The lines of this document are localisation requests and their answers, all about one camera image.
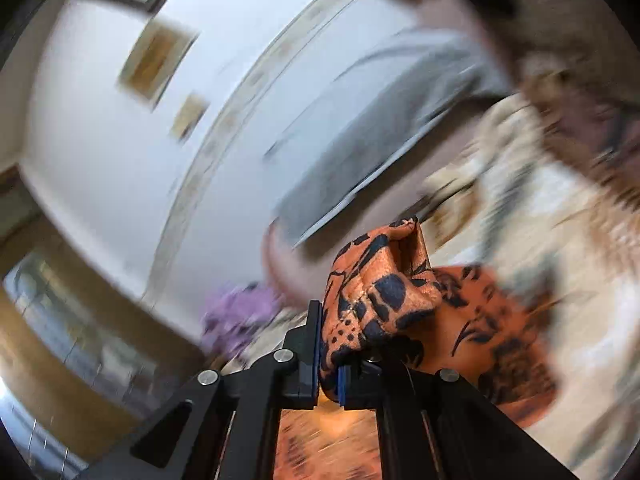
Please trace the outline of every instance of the silver screw head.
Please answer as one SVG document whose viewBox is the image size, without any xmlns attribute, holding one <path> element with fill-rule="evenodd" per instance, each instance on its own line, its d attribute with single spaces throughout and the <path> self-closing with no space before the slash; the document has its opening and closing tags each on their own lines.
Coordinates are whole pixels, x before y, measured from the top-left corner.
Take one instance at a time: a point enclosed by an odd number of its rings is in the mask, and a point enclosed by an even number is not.
<svg viewBox="0 0 640 480">
<path fill-rule="evenodd" d="M 460 374 L 451 368 L 443 368 L 440 370 L 440 378 L 447 383 L 455 383 L 460 378 Z"/>
<path fill-rule="evenodd" d="M 204 370 L 198 374 L 198 382 L 202 386 L 208 386 L 218 380 L 218 372 L 215 370 Z"/>
<path fill-rule="evenodd" d="M 293 359 L 293 352 L 287 348 L 283 348 L 281 350 L 278 350 L 273 355 L 273 358 L 276 359 L 276 361 L 279 363 L 287 363 Z"/>
</svg>

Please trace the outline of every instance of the black metal frame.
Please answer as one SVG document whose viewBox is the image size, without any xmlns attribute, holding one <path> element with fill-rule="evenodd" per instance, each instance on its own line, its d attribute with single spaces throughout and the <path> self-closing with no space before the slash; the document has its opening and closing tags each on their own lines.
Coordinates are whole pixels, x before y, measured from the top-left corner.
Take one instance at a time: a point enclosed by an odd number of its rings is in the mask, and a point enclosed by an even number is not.
<svg viewBox="0 0 640 480">
<path fill-rule="evenodd" d="M 272 478 L 280 411 L 318 401 L 320 326 L 313 301 L 306 326 L 287 333 L 288 356 L 193 378 L 78 479 Z M 385 480 L 575 480 L 453 370 L 430 375 L 384 354 L 353 358 L 340 368 L 338 389 L 345 409 L 376 410 Z M 34 478 L 2 433 L 0 463 L 3 479 Z"/>
</svg>

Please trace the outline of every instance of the person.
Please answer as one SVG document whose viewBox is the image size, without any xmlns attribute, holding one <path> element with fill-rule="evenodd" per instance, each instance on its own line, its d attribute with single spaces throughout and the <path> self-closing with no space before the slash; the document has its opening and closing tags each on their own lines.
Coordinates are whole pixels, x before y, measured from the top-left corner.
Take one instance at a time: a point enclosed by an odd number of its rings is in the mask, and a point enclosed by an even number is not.
<svg viewBox="0 0 640 480">
<path fill-rule="evenodd" d="M 604 0 L 469 1 L 521 66 L 551 65 L 610 102 L 640 107 L 640 52 Z"/>
</svg>

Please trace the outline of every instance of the orange cloth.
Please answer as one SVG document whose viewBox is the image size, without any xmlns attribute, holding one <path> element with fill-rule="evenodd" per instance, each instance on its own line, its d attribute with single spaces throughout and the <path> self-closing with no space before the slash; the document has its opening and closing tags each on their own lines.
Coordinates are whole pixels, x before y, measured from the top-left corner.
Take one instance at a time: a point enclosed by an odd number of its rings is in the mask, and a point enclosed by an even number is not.
<svg viewBox="0 0 640 480">
<path fill-rule="evenodd" d="M 373 230 L 338 253 L 322 321 L 327 396 L 335 400 L 347 356 L 382 345 L 411 368 L 457 370 L 521 426 L 556 394 L 535 320 L 484 267 L 431 269 L 417 219 Z"/>
</svg>

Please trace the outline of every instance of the purple object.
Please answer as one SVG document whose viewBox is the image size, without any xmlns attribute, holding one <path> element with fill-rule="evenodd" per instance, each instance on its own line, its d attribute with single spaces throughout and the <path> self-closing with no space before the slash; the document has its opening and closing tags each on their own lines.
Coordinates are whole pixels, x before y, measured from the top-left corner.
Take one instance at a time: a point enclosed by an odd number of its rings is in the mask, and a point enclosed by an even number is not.
<svg viewBox="0 0 640 480">
<path fill-rule="evenodd" d="M 229 359 L 235 357 L 275 318 L 281 306 L 280 295 L 266 285 L 220 288 L 206 303 L 202 349 Z"/>
</svg>

